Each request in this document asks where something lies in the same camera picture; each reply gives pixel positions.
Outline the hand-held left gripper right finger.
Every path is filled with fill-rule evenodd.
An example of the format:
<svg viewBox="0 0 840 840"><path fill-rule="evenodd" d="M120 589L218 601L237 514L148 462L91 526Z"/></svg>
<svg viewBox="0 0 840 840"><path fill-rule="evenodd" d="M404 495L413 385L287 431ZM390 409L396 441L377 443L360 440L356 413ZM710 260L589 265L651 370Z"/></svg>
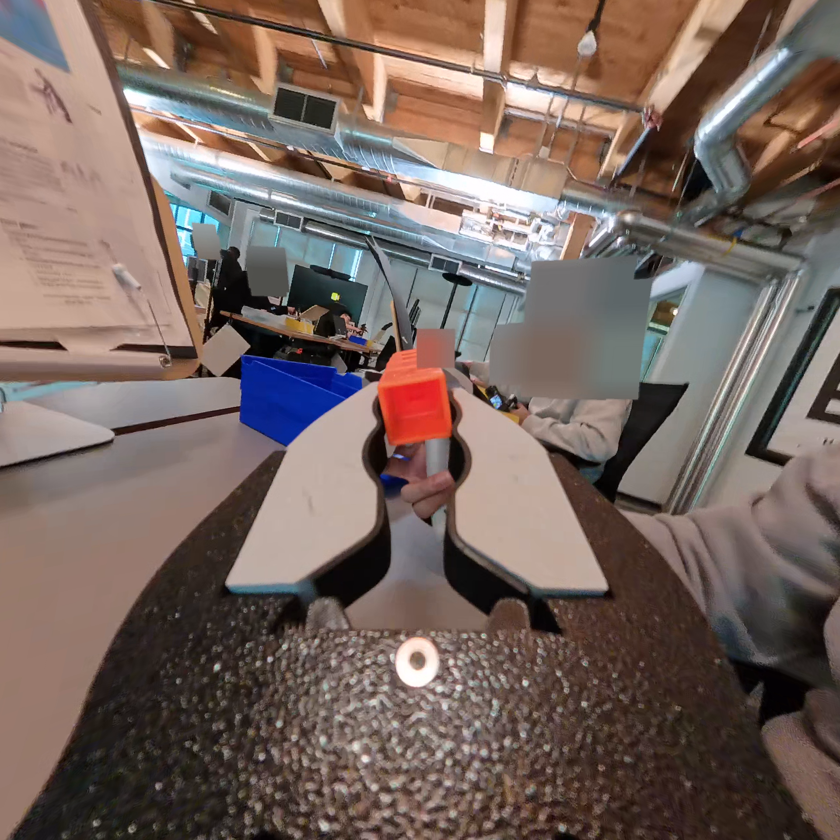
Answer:
<svg viewBox="0 0 840 840"><path fill-rule="evenodd" d="M447 531L466 557L523 594L600 597L608 583L549 453L462 388L452 392L465 465Z"/></svg>

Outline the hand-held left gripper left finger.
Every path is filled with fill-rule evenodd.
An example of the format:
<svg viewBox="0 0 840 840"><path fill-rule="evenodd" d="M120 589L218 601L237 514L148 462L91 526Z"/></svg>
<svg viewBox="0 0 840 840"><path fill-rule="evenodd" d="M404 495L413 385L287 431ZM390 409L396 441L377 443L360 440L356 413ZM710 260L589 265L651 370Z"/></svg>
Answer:
<svg viewBox="0 0 840 840"><path fill-rule="evenodd" d="M369 384L289 444L226 588L296 597L372 589L391 558L385 462L377 386Z"/></svg>

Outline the orange plastic piece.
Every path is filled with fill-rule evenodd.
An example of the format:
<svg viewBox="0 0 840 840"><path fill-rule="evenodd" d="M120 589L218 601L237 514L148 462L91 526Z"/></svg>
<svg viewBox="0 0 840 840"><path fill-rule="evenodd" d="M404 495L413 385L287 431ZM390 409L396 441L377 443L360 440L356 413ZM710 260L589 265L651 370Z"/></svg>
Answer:
<svg viewBox="0 0 840 840"><path fill-rule="evenodd" d="M385 435L394 447L447 439L452 434L445 371L419 367L417 352L395 352L377 386Z"/></svg>

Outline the blue plastic bin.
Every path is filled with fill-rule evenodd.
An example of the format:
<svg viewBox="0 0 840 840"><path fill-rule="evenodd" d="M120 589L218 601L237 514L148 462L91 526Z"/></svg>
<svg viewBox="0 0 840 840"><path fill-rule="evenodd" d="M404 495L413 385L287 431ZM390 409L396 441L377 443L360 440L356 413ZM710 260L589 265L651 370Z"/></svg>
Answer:
<svg viewBox="0 0 840 840"><path fill-rule="evenodd" d="M423 444L398 444L385 422L383 389L355 374L277 360L245 358L241 422L282 444L276 495L291 510L375 504L380 474L427 477Z"/></svg>

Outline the person's right forearm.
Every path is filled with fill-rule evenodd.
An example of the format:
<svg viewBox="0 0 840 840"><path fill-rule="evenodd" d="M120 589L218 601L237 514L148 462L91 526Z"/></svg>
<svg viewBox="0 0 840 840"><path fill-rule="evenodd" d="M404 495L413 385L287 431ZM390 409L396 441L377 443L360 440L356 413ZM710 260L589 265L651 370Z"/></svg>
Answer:
<svg viewBox="0 0 840 840"><path fill-rule="evenodd" d="M627 520L687 588L730 659L838 687L839 447L790 460L729 507Z"/></svg>

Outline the grey desk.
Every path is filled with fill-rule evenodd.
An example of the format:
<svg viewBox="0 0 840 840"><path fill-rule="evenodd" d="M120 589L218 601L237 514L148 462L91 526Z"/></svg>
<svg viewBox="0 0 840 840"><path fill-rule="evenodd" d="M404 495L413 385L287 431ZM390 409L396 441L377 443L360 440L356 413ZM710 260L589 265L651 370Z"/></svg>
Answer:
<svg viewBox="0 0 840 840"><path fill-rule="evenodd" d="M73 732L9 838L667 838L652 766L664 704L634 662L536 631L423 631L436 676L408 686L408 630L308 629L295 598L224 585L247 531L282 490L274 454L192 531L131 606L101 587L141 565L129 507L86 500L98 522L27 529L57 566L2 642L45 649L2 668L24 710L2 715L2 768L21 771L58 718L39 707L70 660L75 617L122 619L86 681Z"/></svg>

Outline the person's right hand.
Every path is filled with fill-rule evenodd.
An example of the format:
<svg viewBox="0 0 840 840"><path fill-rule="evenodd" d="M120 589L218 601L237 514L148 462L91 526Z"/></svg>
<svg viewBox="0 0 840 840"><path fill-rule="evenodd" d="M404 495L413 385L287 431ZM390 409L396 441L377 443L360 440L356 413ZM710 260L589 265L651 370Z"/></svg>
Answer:
<svg viewBox="0 0 840 840"><path fill-rule="evenodd" d="M424 521L444 509L455 491L455 480L447 469L429 470L425 443L397 446L385 473L405 482L401 497Z"/></svg>

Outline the black floor lamp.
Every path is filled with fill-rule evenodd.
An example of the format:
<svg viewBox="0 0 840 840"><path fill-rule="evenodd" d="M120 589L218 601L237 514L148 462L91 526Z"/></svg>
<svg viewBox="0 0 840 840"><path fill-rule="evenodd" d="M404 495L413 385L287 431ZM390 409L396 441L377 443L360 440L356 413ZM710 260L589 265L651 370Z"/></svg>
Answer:
<svg viewBox="0 0 840 840"><path fill-rule="evenodd" d="M449 316L449 313L452 309L452 305L453 305L453 302L455 300L456 292L458 291L459 288L471 287L473 285L473 281L466 278L466 277L461 276L460 274L458 274L456 272L450 272L450 271L444 272L443 275L442 275L442 278L450 286L450 292L449 292L448 300L447 300L447 303L446 303L446 306L445 306L444 315L443 315L441 323L439 325L439 328L446 329L448 316Z"/></svg>

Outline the black computer monitor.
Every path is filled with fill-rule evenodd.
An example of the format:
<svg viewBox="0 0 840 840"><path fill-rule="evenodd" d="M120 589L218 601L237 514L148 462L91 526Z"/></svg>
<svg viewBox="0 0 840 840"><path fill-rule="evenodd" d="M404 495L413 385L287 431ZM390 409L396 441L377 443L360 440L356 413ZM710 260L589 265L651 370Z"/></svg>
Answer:
<svg viewBox="0 0 840 840"><path fill-rule="evenodd" d="M320 269L320 266L295 265L287 306L299 312L313 306L341 308L352 321L360 323L368 286L340 272Z"/></svg>

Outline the wooden pillar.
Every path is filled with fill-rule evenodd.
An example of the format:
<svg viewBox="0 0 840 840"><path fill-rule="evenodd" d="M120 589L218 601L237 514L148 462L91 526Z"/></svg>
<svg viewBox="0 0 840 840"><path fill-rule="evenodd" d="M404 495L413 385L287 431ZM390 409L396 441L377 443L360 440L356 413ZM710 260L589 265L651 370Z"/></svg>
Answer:
<svg viewBox="0 0 840 840"><path fill-rule="evenodd" d="M579 259L594 226L596 226L596 218L593 216L582 213L570 216L569 231L563 243L560 259Z"/></svg>

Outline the black framed marker sign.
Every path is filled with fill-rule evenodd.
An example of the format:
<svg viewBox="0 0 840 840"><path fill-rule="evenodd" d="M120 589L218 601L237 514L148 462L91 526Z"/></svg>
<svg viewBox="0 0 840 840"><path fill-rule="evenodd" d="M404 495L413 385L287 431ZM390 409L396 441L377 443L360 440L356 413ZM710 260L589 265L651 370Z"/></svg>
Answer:
<svg viewBox="0 0 840 840"><path fill-rule="evenodd" d="M777 466L839 442L839 288L816 308L746 455Z"/></svg>

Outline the person's grey clothing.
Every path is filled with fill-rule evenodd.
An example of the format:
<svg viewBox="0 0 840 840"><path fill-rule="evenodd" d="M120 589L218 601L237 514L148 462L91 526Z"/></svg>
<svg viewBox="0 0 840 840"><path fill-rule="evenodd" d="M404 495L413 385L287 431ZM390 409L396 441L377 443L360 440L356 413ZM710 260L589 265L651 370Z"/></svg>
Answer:
<svg viewBox="0 0 840 840"><path fill-rule="evenodd" d="M774 717L762 741L784 786L821 838L839 838L839 698L807 693L801 710Z"/></svg>

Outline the silver air duct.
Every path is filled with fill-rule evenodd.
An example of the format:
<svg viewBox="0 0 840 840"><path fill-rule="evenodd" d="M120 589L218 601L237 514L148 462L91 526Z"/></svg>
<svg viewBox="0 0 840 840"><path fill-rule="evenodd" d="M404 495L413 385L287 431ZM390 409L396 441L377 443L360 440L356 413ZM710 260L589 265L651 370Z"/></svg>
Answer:
<svg viewBox="0 0 840 840"><path fill-rule="evenodd" d="M277 116L276 96L156 66L118 61L117 69L125 97L137 109L290 146L478 203L593 217L621 213L631 206L624 196L573 181L561 163L488 154L457 143L395 133L376 122L352 119L342 112L341 100L332 100L332 127L323 129L303 117Z"/></svg>
<svg viewBox="0 0 840 840"><path fill-rule="evenodd" d="M291 223L286 223L286 218L295 217L299 221L299 233L336 245L368 252L369 239L372 239L383 254L415 266L434 270L433 262L439 259L447 265L457 265L461 277L481 286L520 298L527 289L527 274L494 267L489 258L468 254L463 246L455 244L453 235L446 239L441 234L395 224L391 219L364 216L346 206L316 203L264 186L238 184L230 177L190 166L173 164L171 176L180 186L206 187L213 193L258 207L263 222L268 222L268 212L272 212L274 217L280 217L274 224L283 230L293 229Z"/></svg>

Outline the silver wall pipes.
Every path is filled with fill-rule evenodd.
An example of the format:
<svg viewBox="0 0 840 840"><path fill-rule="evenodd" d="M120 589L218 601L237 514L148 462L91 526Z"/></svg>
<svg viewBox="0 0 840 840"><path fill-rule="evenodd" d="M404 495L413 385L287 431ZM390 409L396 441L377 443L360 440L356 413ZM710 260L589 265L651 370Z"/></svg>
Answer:
<svg viewBox="0 0 840 840"><path fill-rule="evenodd" d="M752 175L737 132L773 97L818 60L838 60L838 2L814 2L773 47L746 69L699 123L694 153L711 189L669 220L635 210L614 212L599 224L584 256L618 256L646 247L661 256L692 260L760 288L708 413L689 447L665 509L695 507L725 452L749 394L770 357L774 337L805 284L806 260L779 250L702 234L698 226L735 206Z"/></svg>

